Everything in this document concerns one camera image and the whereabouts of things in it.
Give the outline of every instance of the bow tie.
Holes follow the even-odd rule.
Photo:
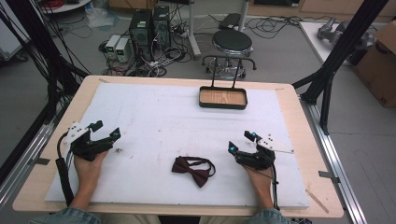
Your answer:
[[[203,163],[209,164],[209,169],[207,170],[193,170],[190,166],[200,165]],[[210,170],[213,167],[213,174],[210,174]],[[216,167],[210,160],[199,158],[199,157],[177,157],[175,159],[175,163],[172,167],[172,172],[184,174],[190,173],[192,178],[195,180],[195,183],[201,188],[207,181],[207,179],[214,175],[216,172]]]

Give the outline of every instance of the round stool seat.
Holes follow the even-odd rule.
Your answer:
[[[229,54],[245,54],[252,45],[250,37],[235,30],[215,32],[212,42],[216,48]]]

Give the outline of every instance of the gray floor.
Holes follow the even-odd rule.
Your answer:
[[[84,16],[83,11],[77,10],[60,15],[59,19],[70,22]],[[210,17],[197,19],[196,27],[210,20]],[[99,44],[108,40],[111,34],[125,32],[130,21],[116,22],[117,25],[111,28],[92,28],[90,35],[85,19],[73,24],[74,35],[64,36],[68,47],[93,74],[106,69],[105,58],[97,49]],[[216,26],[214,22],[205,24],[205,27]],[[213,33],[213,29],[200,31]],[[253,71],[247,64],[247,77],[241,81],[293,83],[320,67],[319,59],[299,28],[287,26],[272,39],[260,38],[249,30],[246,34],[253,40],[254,52],[250,57],[256,61],[258,70]],[[204,56],[216,52],[210,47],[210,39],[207,35],[197,36]],[[60,46],[59,39],[54,41]],[[210,78],[201,61],[174,63],[166,69],[166,78]],[[305,89],[302,87],[297,92],[302,93]],[[31,61],[9,63],[0,68],[0,97],[2,164],[46,103],[45,80]],[[393,223],[396,220],[396,175],[393,174],[396,168],[396,110],[382,107],[351,67],[341,67],[335,76],[329,131],[367,222]],[[0,211],[0,223],[26,223],[30,217],[37,216],[36,213],[13,211],[13,197]],[[350,223],[347,215],[339,219],[312,220],[314,223]]]

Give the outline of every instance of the black metal pole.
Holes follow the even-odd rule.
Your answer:
[[[330,95],[334,75],[387,2],[388,0],[363,1],[361,7],[319,70],[313,75],[292,84],[294,88],[299,88],[311,82],[308,90],[301,95],[301,99],[312,105],[316,103],[320,94],[325,91],[320,112],[320,126],[326,134],[329,134],[327,130],[327,119],[329,116]]]

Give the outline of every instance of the hand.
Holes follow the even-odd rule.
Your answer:
[[[244,168],[250,178],[251,186],[259,199],[260,208],[274,208],[271,199],[272,168],[261,171],[246,166]]]
[[[108,151],[96,155],[94,161],[86,161],[79,156],[74,157],[78,175],[78,192],[70,206],[87,210],[91,197],[96,190],[101,173],[102,162]]]

